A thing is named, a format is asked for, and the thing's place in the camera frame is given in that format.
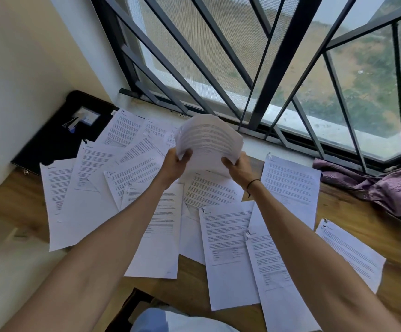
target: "wooden surface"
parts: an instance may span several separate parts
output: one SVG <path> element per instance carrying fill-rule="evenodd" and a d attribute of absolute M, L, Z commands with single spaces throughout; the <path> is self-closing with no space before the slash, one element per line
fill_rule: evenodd
<path fill-rule="evenodd" d="M 261 174 L 263 161 L 252 159 L 254 172 Z M 382 283 L 377 293 L 385 306 L 401 321 L 401 224 L 342 190 L 320 184 L 315 226 L 327 218 L 386 257 Z M 0 219 L 48 242 L 48 219 L 41 178 L 25 176 L 15 169 L 0 186 Z M 260 305 L 211 312 L 205 266 L 179 256 L 176 280 L 126 278 L 134 286 L 190 316 L 223 321 L 241 332 L 266 331 Z"/>

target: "purple fabric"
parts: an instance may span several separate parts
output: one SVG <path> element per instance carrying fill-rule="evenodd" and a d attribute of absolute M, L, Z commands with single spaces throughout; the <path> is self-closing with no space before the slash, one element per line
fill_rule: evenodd
<path fill-rule="evenodd" d="M 401 217 L 401 169 L 377 178 L 317 158 L 313 168 L 322 171 L 323 183 L 348 190 L 360 199 L 379 204 L 393 216 Z"/>

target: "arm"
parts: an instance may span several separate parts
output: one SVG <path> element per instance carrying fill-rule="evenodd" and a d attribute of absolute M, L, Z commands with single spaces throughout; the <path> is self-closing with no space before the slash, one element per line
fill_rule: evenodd
<path fill-rule="evenodd" d="M 226 158 L 222 162 L 243 189 L 256 178 L 243 152 L 236 165 Z M 294 285 L 324 331 L 401 332 L 401 324 L 349 263 L 260 181 L 251 183 L 248 192 L 262 213 Z"/>
<path fill-rule="evenodd" d="M 80 241 L 53 269 L 1 332 L 91 331 L 136 253 L 165 189 L 181 176 L 181 161 L 168 151 L 148 189 L 123 211 Z"/>

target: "window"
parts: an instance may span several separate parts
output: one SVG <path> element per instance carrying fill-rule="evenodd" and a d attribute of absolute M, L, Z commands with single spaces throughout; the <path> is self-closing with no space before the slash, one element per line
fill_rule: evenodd
<path fill-rule="evenodd" d="M 401 0 L 92 0 L 131 95 L 377 174 L 401 166 Z"/>

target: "hand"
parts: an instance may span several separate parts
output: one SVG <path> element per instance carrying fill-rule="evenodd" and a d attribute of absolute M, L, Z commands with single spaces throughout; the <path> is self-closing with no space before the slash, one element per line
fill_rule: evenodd
<path fill-rule="evenodd" d="M 179 161 L 179 158 L 175 152 L 175 148 L 168 150 L 164 163 L 162 164 L 159 173 L 154 178 L 154 181 L 163 184 L 164 188 L 168 189 L 170 185 L 173 184 L 174 181 L 182 175 L 182 173 L 184 173 L 185 167 L 187 166 L 192 154 L 193 151 L 188 149 L 185 151 L 184 156 Z"/>
<path fill-rule="evenodd" d="M 244 190 L 252 180 L 257 179 L 251 169 L 250 159 L 245 151 L 240 153 L 240 158 L 235 165 L 226 157 L 222 157 L 222 163 L 230 172 L 231 178 Z"/>

